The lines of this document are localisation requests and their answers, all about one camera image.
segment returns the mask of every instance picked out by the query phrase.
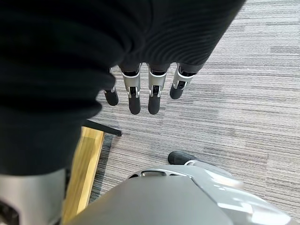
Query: gray carpet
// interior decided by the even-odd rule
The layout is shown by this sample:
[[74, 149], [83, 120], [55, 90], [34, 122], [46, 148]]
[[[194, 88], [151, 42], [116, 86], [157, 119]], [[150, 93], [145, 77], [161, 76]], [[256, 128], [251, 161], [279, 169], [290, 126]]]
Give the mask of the gray carpet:
[[118, 68], [120, 102], [94, 118], [124, 135], [105, 136], [90, 201], [147, 166], [184, 150], [243, 180], [246, 190], [300, 222], [300, 1], [249, 0], [179, 100], [148, 113], [142, 67], [141, 113], [131, 115]]

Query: wooden plank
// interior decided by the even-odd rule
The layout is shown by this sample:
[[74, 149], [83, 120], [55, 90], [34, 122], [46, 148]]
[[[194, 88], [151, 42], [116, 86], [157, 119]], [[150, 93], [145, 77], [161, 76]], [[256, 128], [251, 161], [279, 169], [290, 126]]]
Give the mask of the wooden plank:
[[63, 207], [63, 224], [84, 210], [89, 203], [103, 140], [103, 131], [88, 127], [82, 128], [81, 138], [73, 158], [72, 176]]

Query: robotic hand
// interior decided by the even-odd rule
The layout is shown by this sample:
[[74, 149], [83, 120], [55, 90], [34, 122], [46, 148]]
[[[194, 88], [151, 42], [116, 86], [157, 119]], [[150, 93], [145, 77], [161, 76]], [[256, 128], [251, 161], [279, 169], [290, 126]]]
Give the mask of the robotic hand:
[[[121, 64], [119, 65], [125, 88], [128, 94], [129, 109], [132, 114], [136, 115], [140, 112], [140, 68], [141, 63], [134, 65]], [[148, 64], [149, 75], [149, 101], [148, 111], [151, 114], [157, 114], [160, 107], [161, 93], [164, 88], [165, 78], [170, 64], [153, 65]], [[173, 79], [173, 85], [170, 90], [172, 99], [181, 97], [184, 88], [191, 82], [194, 75], [202, 68], [202, 65], [189, 65], [185, 63], [178, 63], [177, 69]], [[119, 98], [116, 88], [111, 90], [104, 90], [105, 98], [108, 104], [115, 106], [118, 104]]]

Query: black chair leg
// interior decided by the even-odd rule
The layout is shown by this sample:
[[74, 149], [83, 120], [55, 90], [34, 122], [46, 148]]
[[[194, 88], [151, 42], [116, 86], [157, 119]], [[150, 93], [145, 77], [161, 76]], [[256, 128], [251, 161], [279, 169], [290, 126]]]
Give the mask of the black chair leg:
[[84, 123], [84, 126], [87, 127], [87, 128], [101, 130], [105, 133], [116, 135], [118, 137], [122, 136], [122, 131], [111, 128], [111, 127], [108, 127], [108, 126], [105, 126], [105, 125], [102, 125], [100, 123], [95, 123], [95, 122], [90, 121], [90, 120], [86, 120], [85, 123]]

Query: black sleeve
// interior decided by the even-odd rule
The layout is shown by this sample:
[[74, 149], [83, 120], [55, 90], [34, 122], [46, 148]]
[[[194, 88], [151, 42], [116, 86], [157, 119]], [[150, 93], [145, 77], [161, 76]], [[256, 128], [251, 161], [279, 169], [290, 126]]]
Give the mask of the black sleeve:
[[70, 165], [81, 125], [97, 114], [107, 72], [143, 44], [140, 1], [8, 1], [0, 6], [0, 174]]
[[0, 174], [70, 165], [110, 67], [202, 66], [244, 0], [27, 0], [0, 4]]

